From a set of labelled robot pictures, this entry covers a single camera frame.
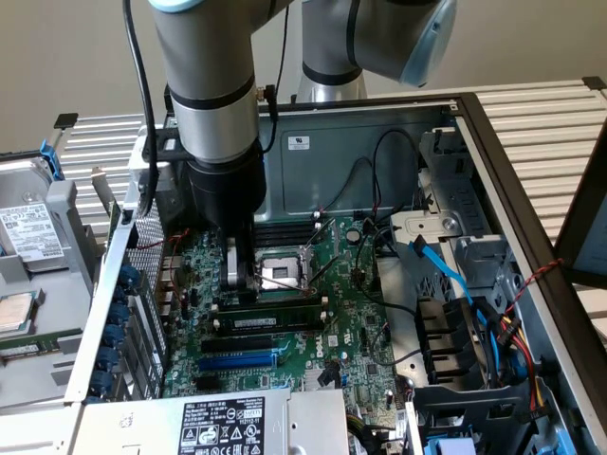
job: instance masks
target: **red wire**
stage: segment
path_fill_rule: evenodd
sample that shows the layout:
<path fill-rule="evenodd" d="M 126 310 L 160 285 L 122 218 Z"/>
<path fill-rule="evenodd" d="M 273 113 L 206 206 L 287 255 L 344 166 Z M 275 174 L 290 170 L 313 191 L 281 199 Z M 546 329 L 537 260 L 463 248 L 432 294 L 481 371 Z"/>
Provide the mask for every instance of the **red wire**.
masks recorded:
<path fill-rule="evenodd" d="M 168 239 L 160 240 L 159 242 L 156 242 L 154 244 L 140 245 L 140 246 L 137 247 L 137 249 L 150 249 L 150 248 L 153 248 L 154 246 L 162 245 L 165 242 L 171 242 L 172 240 L 177 239 L 177 238 L 179 238 L 179 236 L 178 235 L 174 235 L 172 237 L 169 237 Z"/>
<path fill-rule="evenodd" d="M 549 272 L 550 270 L 552 270 L 553 268 L 561 265 L 564 262 L 563 259 L 559 258 L 555 261 L 550 261 L 548 264 L 546 264 L 544 267 L 540 267 L 538 268 L 533 275 L 531 275 L 529 278 L 527 278 L 524 281 L 523 287 L 521 287 L 521 290 L 519 291 L 519 293 L 516 295 L 516 297 L 514 298 L 514 300 L 512 301 L 512 303 L 507 307 L 506 309 L 506 313 L 510 313 L 513 309 L 514 309 L 514 305 L 516 304 L 517 301 L 519 301 L 519 299 L 523 296 L 525 289 L 529 286 L 529 284 L 531 282 L 533 282 L 534 280 L 537 280 L 542 274 Z"/>
<path fill-rule="evenodd" d="M 506 329 L 506 323 L 502 321 L 502 329 Z M 536 384 L 535 384 L 535 368 L 533 366 L 533 359 L 528 348 L 524 345 L 523 341 L 516 335 L 512 337 L 512 343 L 523 353 L 524 363 L 527 365 L 527 372 L 529 376 L 529 408 L 534 410 L 536 407 Z"/>

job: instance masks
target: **white label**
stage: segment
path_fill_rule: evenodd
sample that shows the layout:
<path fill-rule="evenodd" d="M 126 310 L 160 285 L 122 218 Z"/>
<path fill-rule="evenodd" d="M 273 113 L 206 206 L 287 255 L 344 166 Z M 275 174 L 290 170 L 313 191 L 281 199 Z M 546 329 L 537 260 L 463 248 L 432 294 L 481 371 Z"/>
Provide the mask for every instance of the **white label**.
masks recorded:
<path fill-rule="evenodd" d="M 245 409 L 243 412 L 243 419 L 258 419 L 263 415 L 261 409 Z"/>
<path fill-rule="evenodd" d="M 310 136 L 294 136 L 288 139 L 288 150 L 310 150 Z"/>
<path fill-rule="evenodd" d="M 407 411 L 404 409 L 398 410 L 396 412 L 396 438 L 402 439 L 405 437 L 405 433 L 407 432 Z"/>
<path fill-rule="evenodd" d="M 0 220 L 24 263 L 64 256 L 44 204 L 0 209 Z"/>
<path fill-rule="evenodd" d="M 13 357 L 16 355 L 36 354 L 40 349 L 35 344 L 19 346 L 17 348 L 0 349 L 0 357 Z"/>
<path fill-rule="evenodd" d="M 243 327 L 256 327 L 256 326 L 267 326 L 267 325 L 276 325 L 276 318 L 245 319 L 245 320 L 237 320 L 234 322 L 234 326 L 237 329 L 242 329 Z"/>

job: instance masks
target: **black cable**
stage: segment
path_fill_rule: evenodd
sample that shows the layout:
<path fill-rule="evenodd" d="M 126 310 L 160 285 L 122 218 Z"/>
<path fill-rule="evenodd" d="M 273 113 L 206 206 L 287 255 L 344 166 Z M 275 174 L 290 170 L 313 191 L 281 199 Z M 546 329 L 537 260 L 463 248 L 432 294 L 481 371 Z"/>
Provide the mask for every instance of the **black cable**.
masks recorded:
<path fill-rule="evenodd" d="M 495 358 L 493 358 L 493 351 L 490 346 L 487 345 L 488 337 L 483 339 L 481 326 L 478 322 L 478 318 L 476 317 L 476 313 L 472 312 L 472 327 L 474 328 L 474 332 L 478 337 L 478 342 L 483 348 L 483 354 L 485 354 L 485 364 L 487 368 L 487 384 L 491 389 L 497 388 L 497 370 L 495 368 Z"/>
<path fill-rule="evenodd" d="M 283 79 L 283 69 L 285 69 L 285 54 L 286 54 L 286 37 L 288 36 L 288 12 L 290 6 L 285 9 L 285 25 L 283 27 L 283 52 L 281 53 L 281 65 L 278 68 L 278 79 L 276 80 L 276 98 L 278 98 L 278 91 L 281 88 L 281 80 Z"/>
<path fill-rule="evenodd" d="M 371 235 L 371 233 L 365 234 L 364 237 L 362 238 L 362 240 L 360 241 L 359 249 L 357 251 L 357 257 L 356 257 L 355 262 L 354 262 L 355 269 L 359 269 L 360 252 L 362 251 L 362 248 L 364 247 L 364 244 L 365 244 L 365 242 L 367 241 L 367 239 L 369 238 L 370 235 Z M 415 311 L 412 310 L 412 309 L 410 309 L 410 308 L 407 308 L 406 306 L 395 305 L 393 303 L 388 303 L 387 301 L 376 299 L 375 297 L 370 296 L 367 293 L 367 291 L 365 291 L 365 289 L 362 286 L 362 283 L 360 282 L 360 280 L 355 280 L 355 284 L 356 284 L 357 289 L 362 293 L 362 295 L 364 297 L 366 297 L 368 300 L 372 301 L 373 303 L 376 303 L 377 305 L 383 306 L 385 308 L 394 308 L 396 310 L 406 311 L 411 316 L 415 317 Z"/>
<path fill-rule="evenodd" d="M 383 139 L 392 133 L 403 135 L 409 141 L 409 144 L 411 145 L 411 148 L 415 153 L 415 158 L 416 158 L 415 161 L 417 163 L 416 168 L 419 167 L 420 152 L 419 152 L 417 145 L 415 144 L 413 137 L 409 133 L 407 133 L 405 130 L 402 130 L 400 128 L 391 128 L 390 130 L 384 132 L 383 135 L 381 135 L 381 137 L 377 141 L 376 148 L 373 150 L 372 168 L 373 168 L 373 209 L 374 209 L 374 213 L 377 213 L 377 209 L 379 209 L 379 206 L 381 205 L 381 189 L 379 188 L 379 182 L 377 181 L 377 152 L 379 151 L 379 146 L 381 145 L 381 142 L 383 142 Z"/>
<path fill-rule="evenodd" d="M 336 202 L 338 202 L 340 200 L 341 195 L 350 185 L 352 178 L 354 177 L 354 173 L 360 163 L 368 164 L 369 168 L 373 169 L 373 164 L 371 164 L 371 160 L 369 158 L 367 158 L 366 156 L 361 156 L 360 158 L 358 158 L 352 165 L 352 168 L 350 168 L 350 173 L 348 174 L 347 178 L 345 179 L 345 182 L 341 186 L 341 189 L 338 191 L 338 193 L 335 195 L 335 197 L 333 197 L 333 199 L 331 199 L 331 202 L 329 202 L 326 206 L 321 208 L 322 211 L 327 211 L 331 206 L 333 206 Z"/>
<path fill-rule="evenodd" d="M 141 214 L 146 216 L 152 209 L 154 197 L 156 196 L 156 187 L 158 185 L 158 153 L 156 148 L 156 125 L 154 121 L 154 108 L 152 107 L 152 97 L 150 96 L 150 87 L 148 79 L 145 75 L 143 60 L 141 59 L 141 51 L 135 33 L 135 25 L 133 24 L 133 13 L 131 11 L 131 0 L 122 0 L 122 14 L 124 16 L 124 24 L 126 25 L 126 36 L 129 40 L 129 47 L 133 55 L 135 70 L 139 81 L 139 91 L 141 92 L 141 100 L 143 101 L 143 114 L 145 116 L 145 124 L 148 134 L 148 152 L 149 152 L 149 169 L 150 177 L 145 191 L 145 199 L 141 209 Z"/>
<path fill-rule="evenodd" d="M 397 360 L 393 360 L 392 362 L 382 362 L 380 360 L 377 360 L 377 358 L 375 356 L 375 347 L 376 347 L 377 341 L 379 340 L 379 337 L 381 336 L 381 334 L 384 331 L 384 327 L 385 327 L 385 325 L 381 328 L 381 330 L 379 330 L 379 332 L 377 332 L 377 335 L 375 336 L 375 338 L 373 338 L 373 342 L 369 345 L 369 356 L 371 357 L 371 360 L 376 362 L 379 366 L 394 367 L 394 365 L 398 365 L 400 362 L 404 362 L 405 360 L 407 360 L 410 357 L 413 357 L 414 355 L 421 354 L 421 349 L 415 349 L 414 351 L 411 351 L 410 353 L 407 353 L 404 356 L 402 356 L 401 358 L 398 358 Z"/>
<path fill-rule="evenodd" d="M 385 235 L 387 232 L 391 232 L 391 231 L 392 231 L 392 227 L 387 226 L 387 227 L 383 227 L 383 228 L 379 229 L 379 230 L 376 232 L 376 235 L 374 235 L 374 236 L 373 236 L 373 242 L 371 243 L 371 245 L 372 245 L 372 247 L 373 247 L 373 250 L 374 250 L 374 251 L 376 250 L 376 243 L 377 243 L 377 240 L 379 240 L 380 238 L 382 238 L 382 237 L 383 237 L 383 236 L 384 236 L 384 235 Z M 392 252 L 393 252 L 395 255 L 398 255 L 398 253 L 396 253 L 396 250 L 395 250 L 395 248 L 394 248 L 392 245 L 388 244 L 387 242 L 384 242 L 384 244 L 385 244 L 385 245 L 386 245 L 386 246 L 387 246 L 387 247 L 390 249 L 390 251 L 392 251 Z"/>
<path fill-rule="evenodd" d="M 283 69 L 285 69 L 285 54 L 286 54 L 286 37 L 288 36 L 288 13 L 290 7 L 286 7 L 285 9 L 285 26 L 283 30 L 283 51 L 281 53 L 281 64 L 278 68 L 278 78 L 276 80 L 276 87 L 274 88 L 274 93 L 272 95 L 273 100 L 268 100 L 267 103 L 270 108 L 270 116 L 272 117 L 272 133 L 270 136 L 269 143 L 267 147 L 264 149 L 263 153 L 266 154 L 269 152 L 274 146 L 274 142 L 276 141 L 276 130 L 278 129 L 278 90 L 281 87 L 281 80 L 283 79 Z"/>

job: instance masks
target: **sticker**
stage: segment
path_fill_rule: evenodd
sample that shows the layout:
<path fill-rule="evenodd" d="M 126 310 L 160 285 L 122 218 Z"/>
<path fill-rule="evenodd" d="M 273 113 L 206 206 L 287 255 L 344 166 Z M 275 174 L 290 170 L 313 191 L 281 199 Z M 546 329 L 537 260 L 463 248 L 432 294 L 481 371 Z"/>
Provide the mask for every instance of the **sticker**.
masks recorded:
<path fill-rule="evenodd" d="M 310 150 L 310 136 L 295 136 L 288 139 L 288 150 Z"/>
<path fill-rule="evenodd" d="M 178 455 L 264 453 L 263 396 L 186 403 Z"/>
<path fill-rule="evenodd" d="M 265 318 L 265 319 L 244 319 L 236 320 L 234 327 L 242 329 L 245 327 L 262 327 L 268 325 L 276 325 L 276 318 Z"/>
<path fill-rule="evenodd" d="M 24 263 L 64 256 L 44 204 L 0 209 L 0 220 Z"/>
<path fill-rule="evenodd" d="M 407 411 L 404 409 L 396 412 L 396 438 L 402 440 L 407 432 Z"/>
<path fill-rule="evenodd" d="M 0 357 L 15 357 L 18 355 L 32 355 L 40 352 L 35 344 L 29 344 L 28 346 L 18 346 L 16 348 L 0 349 Z"/>

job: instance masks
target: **white wall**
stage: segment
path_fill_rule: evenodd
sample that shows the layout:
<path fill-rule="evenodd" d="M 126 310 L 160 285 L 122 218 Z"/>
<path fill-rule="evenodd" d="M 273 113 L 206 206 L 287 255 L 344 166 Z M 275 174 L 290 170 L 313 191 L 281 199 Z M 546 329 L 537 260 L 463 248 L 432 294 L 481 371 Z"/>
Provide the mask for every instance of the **white wall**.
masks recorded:
<path fill-rule="evenodd" d="M 141 110 L 120 0 L 2 3 L 0 151 L 36 147 L 62 112 L 89 116 Z M 156 31 L 147 2 L 133 3 L 160 114 L 165 79 Z M 606 17 L 605 0 L 459 0 L 450 47 L 427 88 L 607 78 Z M 282 30 L 281 14 L 253 38 L 258 84 L 275 82 Z M 301 39 L 301 6 L 296 4 L 283 100 L 297 91 Z M 366 78 L 370 94 L 402 90 L 395 82 Z"/>

